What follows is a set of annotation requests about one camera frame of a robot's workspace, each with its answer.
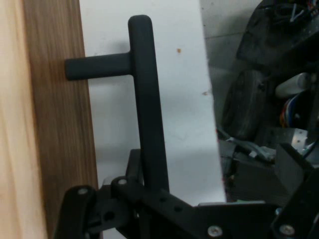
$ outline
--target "black tire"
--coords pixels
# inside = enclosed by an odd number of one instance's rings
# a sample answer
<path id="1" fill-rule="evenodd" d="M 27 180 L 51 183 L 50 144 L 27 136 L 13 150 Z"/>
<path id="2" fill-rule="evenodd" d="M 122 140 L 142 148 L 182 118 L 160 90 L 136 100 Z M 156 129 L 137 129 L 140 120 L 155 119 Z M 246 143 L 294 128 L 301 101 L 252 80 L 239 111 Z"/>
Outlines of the black tire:
<path id="1" fill-rule="evenodd" d="M 255 70 L 239 74 L 226 98 L 222 126 L 232 137 L 249 140 L 257 130 L 266 102 L 264 76 Z"/>

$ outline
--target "light wood panel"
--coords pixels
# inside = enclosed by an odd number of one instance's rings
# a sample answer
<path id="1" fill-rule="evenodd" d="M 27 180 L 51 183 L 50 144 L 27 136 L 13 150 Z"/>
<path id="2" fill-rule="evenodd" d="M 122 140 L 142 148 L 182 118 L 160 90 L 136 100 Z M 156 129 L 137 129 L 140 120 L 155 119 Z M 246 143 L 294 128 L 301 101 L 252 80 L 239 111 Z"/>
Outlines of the light wood panel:
<path id="1" fill-rule="evenodd" d="M 78 0 L 0 0 L 0 234 L 52 238 L 67 189 L 97 186 Z"/>
<path id="2" fill-rule="evenodd" d="M 0 0 L 0 234 L 46 238 L 20 0 Z"/>

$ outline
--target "cable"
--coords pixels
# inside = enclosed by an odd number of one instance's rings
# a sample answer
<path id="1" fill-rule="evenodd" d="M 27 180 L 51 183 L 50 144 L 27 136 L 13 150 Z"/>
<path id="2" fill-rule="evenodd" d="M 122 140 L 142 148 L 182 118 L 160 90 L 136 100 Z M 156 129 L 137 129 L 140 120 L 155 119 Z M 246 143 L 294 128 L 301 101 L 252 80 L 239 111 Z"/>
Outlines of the cable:
<path id="1" fill-rule="evenodd" d="M 274 25 L 297 24 L 306 17 L 311 16 L 313 12 L 317 11 L 318 9 L 319 6 L 317 6 L 317 3 L 311 3 L 311 7 L 308 3 L 308 8 L 296 3 L 277 4 L 274 9 Z"/>
<path id="2" fill-rule="evenodd" d="M 249 151 L 254 151 L 257 153 L 257 155 L 265 162 L 271 163 L 272 160 L 274 159 L 274 156 L 271 155 L 270 153 L 266 152 L 263 148 L 260 146 L 254 144 L 253 142 L 249 141 L 243 141 L 239 140 L 236 138 L 231 137 L 226 131 L 224 131 L 221 127 L 217 127 L 217 131 L 220 132 L 226 139 L 226 141 L 233 142 L 234 144 L 249 150 Z"/>

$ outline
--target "t-shaped handle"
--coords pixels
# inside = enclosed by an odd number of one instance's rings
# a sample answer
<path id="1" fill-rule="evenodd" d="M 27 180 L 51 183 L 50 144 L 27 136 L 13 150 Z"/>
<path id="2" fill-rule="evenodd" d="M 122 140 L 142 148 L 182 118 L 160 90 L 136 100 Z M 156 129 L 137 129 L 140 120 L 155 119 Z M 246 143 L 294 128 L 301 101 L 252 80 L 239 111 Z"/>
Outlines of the t-shaped handle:
<path id="1" fill-rule="evenodd" d="M 131 50 L 124 54 L 68 59 L 69 80 L 132 75 L 138 112 L 141 161 L 145 186 L 169 190 L 160 90 L 152 21 L 148 16 L 129 20 Z"/>

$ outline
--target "bolt head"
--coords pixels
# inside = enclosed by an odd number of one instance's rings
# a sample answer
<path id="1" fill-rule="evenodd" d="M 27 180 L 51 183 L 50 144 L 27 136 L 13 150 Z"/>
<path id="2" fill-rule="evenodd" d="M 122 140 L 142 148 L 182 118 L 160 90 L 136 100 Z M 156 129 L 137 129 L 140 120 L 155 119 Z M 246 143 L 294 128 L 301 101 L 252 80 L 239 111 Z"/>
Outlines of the bolt head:
<path id="1" fill-rule="evenodd" d="M 223 230 L 219 226 L 210 226 L 207 233 L 211 238 L 217 238 L 223 235 Z"/>
<path id="2" fill-rule="evenodd" d="M 120 179 L 120 180 L 118 181 L 118 184 L 120 184 L 120 185 L 127 184 L 127 180 L 126 180 L 126 179 Z"/>
<path id="3" fill-rule="evenodd" d="M 293 236 L 295 229 L 290 225 L 281 225 L 279 231 L 285 236 Z"/>
<path id="4" fill-rule="evenodd" d="M 278 216 L 281 212 L 282 212 L 282 208 L 277 208 L 276 210 L 275 210 L 275 214 L 276 214 L 276 216 Z"/>
<path id="5" fill-rule="evenodd" d="M 87 190 L 86 188 L 81 188 L 81 189 L 79 189 L 78 194 L 79 194 L 79 195 L 84 195 L 84 194 L 86 194 L 87 192 L 88 192 L 88 190 Z"/>

